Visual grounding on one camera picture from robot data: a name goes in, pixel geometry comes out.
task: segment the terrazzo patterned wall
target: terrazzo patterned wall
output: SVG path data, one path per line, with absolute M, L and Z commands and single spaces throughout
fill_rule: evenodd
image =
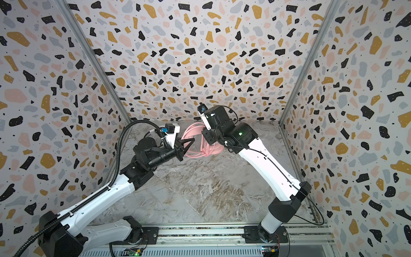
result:
M 0 256 L 102 185 L 124 121 L 53 1 L 0 0 Z M 37 243 L 23 256 L 43 256 Z
M 410 25 L 342 1 L 284 124 L 341 256 L 411 256 Z
M 200 119 L 200 102 L 276 120 L 326 0 L 70 0 L 132 118 Z

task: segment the gray marble surface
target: gray marble surface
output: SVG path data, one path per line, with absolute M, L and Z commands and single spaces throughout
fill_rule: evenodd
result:
M 193 122 L 177 122 L 181 134 Z M 278 162 L 295 176 L 276 122 L 249 122 Z M 121 155 L 127 166 L 133 147 L 152 127 L 132 128 Z M 195 137 L 198 149 L 200 135 Z M 116 202 L 94 221 L 94 225 L 117 221 L 132 215 L 141 223 L 260 222 L 275 198 L 267 182 L 239 155 L 225 149 L 218 155 L 197 159 L 172 159 L 159 166 L 154 176 L 140 189 Z M 307 204 L 298 215 L 312 220 Z M 290 222 L 304 222 L 293 217 Z

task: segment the black cylindrical joint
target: black cylindrical joint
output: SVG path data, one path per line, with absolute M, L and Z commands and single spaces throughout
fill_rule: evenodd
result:
M 160 153 L 159 156 L 155 157 L 154 159 L 152 159 L 151 161 L 148 162 L 148 166 L 150 167 L 157 167 L 169 160 L 171 160 L 172 158 L 174 158 L 177 155 L 175 149 L 170 149 L 165 153 Z

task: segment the robotic arm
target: robotic arm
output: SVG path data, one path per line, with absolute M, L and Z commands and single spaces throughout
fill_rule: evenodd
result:
M 198 111 L 205 124 L 202 134 L 207 142 L 210 145 L 218 142 L 230 152 L 239 154 L 259 172 L 275 192 L 276 198 L 269 205 L 267 214 L 258 226 L 258 240 L 271 242 L 281 224 L 288 222 L 296 213 L 311 186 L 307 182 L 300 183 L 290 175 L 267 151 L 257 133 L 246 123 L 235 125 L 223 106 L 208 109 L 202 104 Z M 182 161 L 194 139 L 177 138 L 180 131 L 177 124 L 167 123 L 160 129 L 171 147 L 162 148 L 156 145 L 153 138 L 143 138 L 133 148 L 135 156 L 131 163 L 121 170 L 115 183 L 108 190 L 99 192 L 102 190 L 100 189 L 58 214 L 49 211 L 40 218 L 41 231 L 48 224 L 56 222 L 58 217 L 69 214 L 67 218 L 40 235 L 38 243 L 47 257 L 79 256 L 82 252 L 114 241 L 129 244 L 148 243 L 148 238 L 143 237 L 147 232 L 143 232 L 140 223 L 131 216 L 100 226 L 88 224 L 116 201 L 144 185 L 153 176 L 157 166 L 174 157 Z M 87 204 L 78 211 L 71 212 L 76 206 L 84 203 Z M 255 240 L 255 235 L 247 232 L 243 237 L 246 240 Z

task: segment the coiled pink cable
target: coiled pink cable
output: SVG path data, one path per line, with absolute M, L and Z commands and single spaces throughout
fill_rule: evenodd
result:
M 193 138 L 195 135 L 201 134 L 201 131 L 206 126 L 202 122 L 196 122 L 191 124 L 183 133 L 181 139 L 188 139 L 188 138 Z M 212 145 L 209 145 L 206 140 L 204 140 L 203 135 L 201 135 L 201 147 L 200 147 L 200 152 L 188 150 L 185 156 L 189 158 L 200 158 L 204 156 L 209 156 L 211 154 L 218 154 L 221 153 L 224 150 L 224 146 L 220 145 L 218 142 L 215 142 Z

